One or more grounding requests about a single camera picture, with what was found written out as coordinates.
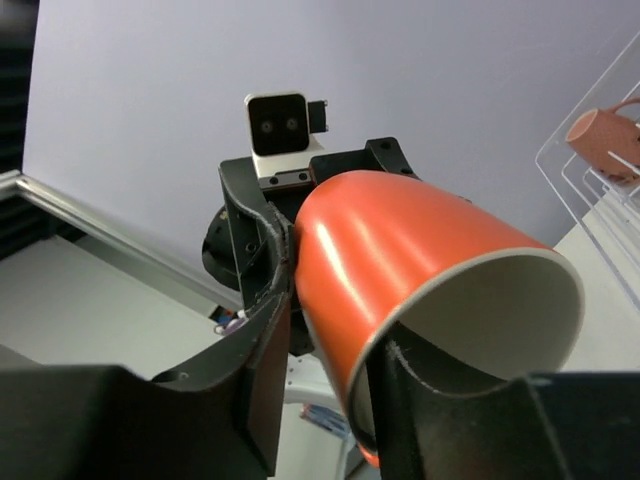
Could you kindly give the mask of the orange mug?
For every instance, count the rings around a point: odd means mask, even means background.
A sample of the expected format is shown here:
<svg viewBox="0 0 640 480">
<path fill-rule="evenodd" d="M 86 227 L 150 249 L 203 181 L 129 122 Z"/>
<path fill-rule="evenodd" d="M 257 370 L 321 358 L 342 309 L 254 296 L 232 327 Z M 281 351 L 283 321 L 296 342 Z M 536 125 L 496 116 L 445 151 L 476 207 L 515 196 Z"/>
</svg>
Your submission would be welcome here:
<svg viewBox="0 0 640 480">
<path fill-rule="evenodd" d="M 391 333 L 426 386 L 479 394 L 557 371 L 585 299 L 561 254 L 421 180 L 357 170 L 321 182 L 295 220 L 295 286 L 361 449 L 377 453 L 366 364 Z"/>
</svg>

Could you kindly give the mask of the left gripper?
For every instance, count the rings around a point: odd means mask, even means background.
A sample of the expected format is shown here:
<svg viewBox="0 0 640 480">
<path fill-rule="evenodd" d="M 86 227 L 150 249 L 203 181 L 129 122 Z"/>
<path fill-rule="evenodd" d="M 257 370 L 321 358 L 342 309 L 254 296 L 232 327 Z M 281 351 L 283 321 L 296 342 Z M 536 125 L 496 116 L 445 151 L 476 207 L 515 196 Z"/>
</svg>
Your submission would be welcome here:
<svg viewBox="0 0 640 480">
<path fill-rule="evenodd" d="M 301 313 L 293 285 L 293 224 L 316 186 L 354 170 L 416 176 L 394 137 L 369 140 L 359 150 L 325 152 L 311 159 L 309 170 L 307 185 L 262 190 L 252 157 L 225 160 L 219 166 L 224 206 L 218 213 L 218 282 L 240 293 L 248 317 L 278 289 L 288 294 L 292 312 Z"/>
</svg>

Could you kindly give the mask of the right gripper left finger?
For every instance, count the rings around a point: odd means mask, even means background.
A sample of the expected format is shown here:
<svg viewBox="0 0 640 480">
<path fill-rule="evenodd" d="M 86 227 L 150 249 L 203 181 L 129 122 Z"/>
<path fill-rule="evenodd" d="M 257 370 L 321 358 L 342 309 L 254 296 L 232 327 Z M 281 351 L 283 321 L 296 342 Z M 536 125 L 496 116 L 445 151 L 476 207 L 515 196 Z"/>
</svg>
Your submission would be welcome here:
<svg viewBox="0 0 640 480">
<path fill-rule="evenodd" d="M 290 303 L 158 382 L 117 366 L 1 375 L 5 479 L 264 479 L 276 467 Z"/>
</svg>

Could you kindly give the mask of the pink mug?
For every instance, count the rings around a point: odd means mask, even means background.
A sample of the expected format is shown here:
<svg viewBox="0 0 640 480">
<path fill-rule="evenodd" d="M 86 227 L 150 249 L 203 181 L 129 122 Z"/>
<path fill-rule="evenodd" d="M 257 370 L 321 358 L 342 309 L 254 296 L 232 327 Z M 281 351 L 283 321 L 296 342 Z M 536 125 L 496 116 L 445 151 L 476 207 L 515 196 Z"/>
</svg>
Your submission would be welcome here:
<svg viewBox="0 0 640 480">
<path fill-rule="evenodd" d="M 573 123 L 565 137 L 595 171 L 624 187 L 639 184 L 639 124 L 618 111 L 638 103 L 636 97 L 607 109 L 591 109 Z"/>
</svg>

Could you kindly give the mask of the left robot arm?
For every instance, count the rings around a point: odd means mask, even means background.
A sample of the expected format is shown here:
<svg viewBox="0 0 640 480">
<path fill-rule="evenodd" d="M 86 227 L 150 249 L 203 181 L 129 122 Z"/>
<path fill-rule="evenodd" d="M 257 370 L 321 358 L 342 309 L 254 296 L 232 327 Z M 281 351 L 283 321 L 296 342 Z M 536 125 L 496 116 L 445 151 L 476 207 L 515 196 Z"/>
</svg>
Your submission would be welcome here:
<svg viewBox="0 0 640 480">
<path fill-rule="evenodd" d="M 284 290 L 291 299 L 289 352 L 300 356 L 314 350 L 293 281 L 298 256 L 293 224 L 304 200 L 319 183 L 348 171 L 412 178 L 416 173 L 393 137 L 369 140 L 358 150 L 328 153 L 316 146 L 260 163 L 275 171 L 259 174 L 250 157 L 220 164 L 224 206 L 204 237 L 202 261 L 216 281 L 241 294 L 248 312 L 276 289 Z"/>
</svg>

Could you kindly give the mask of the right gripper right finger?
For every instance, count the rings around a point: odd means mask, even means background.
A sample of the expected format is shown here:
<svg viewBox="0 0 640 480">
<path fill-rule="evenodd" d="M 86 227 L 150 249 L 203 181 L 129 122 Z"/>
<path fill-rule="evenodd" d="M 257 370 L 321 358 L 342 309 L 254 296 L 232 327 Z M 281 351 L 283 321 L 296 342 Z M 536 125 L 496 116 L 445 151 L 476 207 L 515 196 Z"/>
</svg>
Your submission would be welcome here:
<svg viewBox="0 0 640 480">
<path fill-rule="evenodd" d="M 397 342 L 369 358 L 384 479 L 636 479 L 636 372 L 531 374 L 455 397 L 416 379 Z"/>
</svg>

